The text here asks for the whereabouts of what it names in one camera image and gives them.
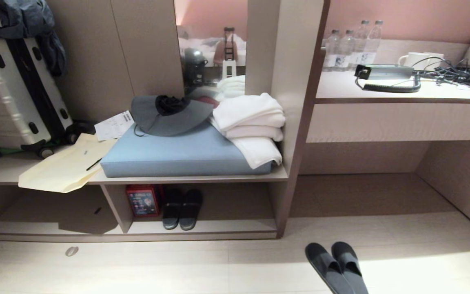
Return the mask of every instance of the plastic bottle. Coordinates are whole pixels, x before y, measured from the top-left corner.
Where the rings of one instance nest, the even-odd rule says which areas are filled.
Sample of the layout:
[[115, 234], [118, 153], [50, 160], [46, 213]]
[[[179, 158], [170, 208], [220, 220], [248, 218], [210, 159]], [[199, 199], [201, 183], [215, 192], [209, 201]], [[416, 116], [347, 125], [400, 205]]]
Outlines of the plastic bottle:
[[382, 24], [383, 20], [377, 20], [375, 22], [375, 27], [369, 32], [366, 41], [366, 48], [362, 54], [362, 65], [371, 65], [375, 62], [375, 57], [377, 56], [377, 50], [380, 46], [380, 40], [382, 40]]
[[336, 50], [338, 43], [340, 42], [340, 31], [332, 30], [331, 35], [326, 40], [326, 57], [324, 59], [324, 65], [322, 67], [323, 72], [331, 72], [335, 67], [336, 62]]
[[340, 40], [340, 44], [336, 50], [335, 71], [347, 71], [354, 47], [355, 39], [353, 38], [353, 30], [347, 30], [346, 35]]
[[360, 27], [355, 32], [353, 37], [355, 38], [355, 47], [351, 54], [351, 61], [349, 61], [349, 71], [354, 71], [362, 62], [362, 53], [366, 48], [367, 36], [369, 35], [369, 20], [363, 20]]

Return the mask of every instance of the receipt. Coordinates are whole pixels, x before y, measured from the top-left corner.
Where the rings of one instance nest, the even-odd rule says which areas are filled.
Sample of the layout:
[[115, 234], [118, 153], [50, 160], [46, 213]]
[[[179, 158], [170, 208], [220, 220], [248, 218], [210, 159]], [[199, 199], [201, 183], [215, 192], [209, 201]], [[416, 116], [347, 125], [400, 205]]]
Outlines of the receipt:
[[127, 110], [95, 125], [95, 135], [99, 141], [116, 139], [121, 137], [133, 124], [132, 115]]

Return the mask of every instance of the slipper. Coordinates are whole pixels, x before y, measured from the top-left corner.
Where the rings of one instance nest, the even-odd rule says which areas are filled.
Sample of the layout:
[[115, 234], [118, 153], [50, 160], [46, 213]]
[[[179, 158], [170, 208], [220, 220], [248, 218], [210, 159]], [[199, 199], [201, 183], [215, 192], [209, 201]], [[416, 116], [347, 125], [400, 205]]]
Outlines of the slipper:
[[197, 189], [188, 191], [184, 196], [184, 203], [181, 209], [181, 229], [190, 231], [197, 223], [197, 216], [201, 211], [202, 193]]
[[331, 253], [338, 261], [344, 272], [347, 282], [353, 287], [356, 294], [368, 294], [366, 283], [358, 266], [358, 258], [353, 248], [345, 242], [336, 242], [331, 246]]
[[162, 214], [162, 226], [165, 229], [175, 229], [179, 224], [182, 198], [182, 191], [178, 189], [171, 189], [166, 193], [166, 204]]
[[334, 294], [355, 294], [338, 262], [318, 243], [306, 246], [306, 257]]

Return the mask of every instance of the seat cushion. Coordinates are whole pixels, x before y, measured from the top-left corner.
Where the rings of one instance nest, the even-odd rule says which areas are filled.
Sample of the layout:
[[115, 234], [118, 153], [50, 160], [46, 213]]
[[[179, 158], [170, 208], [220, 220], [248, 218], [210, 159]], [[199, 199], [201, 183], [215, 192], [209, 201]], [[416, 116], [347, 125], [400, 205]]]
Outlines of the seat cushion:
[[271, 162], [251, 169], [235, 145], [204, 122], [178, 136], [151, 136], [135, 125], [101, 160], [107, 177], [259, 175]]

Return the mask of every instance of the suitcase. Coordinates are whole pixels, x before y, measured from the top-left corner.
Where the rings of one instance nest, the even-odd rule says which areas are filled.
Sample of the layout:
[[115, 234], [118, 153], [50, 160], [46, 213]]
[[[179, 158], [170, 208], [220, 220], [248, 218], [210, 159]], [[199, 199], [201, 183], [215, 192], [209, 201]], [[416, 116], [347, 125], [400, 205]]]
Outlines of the suitcase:
[[51, 145], [75, 143], [72, 125], [35, 39], [0, 39], [0, 148], [46, 158]]

